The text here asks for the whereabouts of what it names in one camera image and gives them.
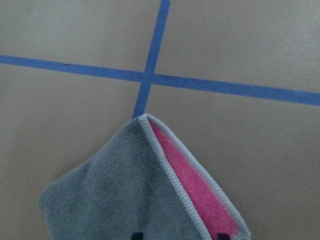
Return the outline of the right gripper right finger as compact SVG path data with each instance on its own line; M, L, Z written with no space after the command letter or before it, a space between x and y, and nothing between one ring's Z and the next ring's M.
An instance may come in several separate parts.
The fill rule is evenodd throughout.
M218 233L216 240L229 240L229 235L227 233Z

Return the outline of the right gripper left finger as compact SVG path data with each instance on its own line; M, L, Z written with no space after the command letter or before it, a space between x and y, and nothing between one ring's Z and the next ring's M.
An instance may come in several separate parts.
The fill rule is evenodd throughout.
M143 240L144 233L143 232L133 232L130 240Z

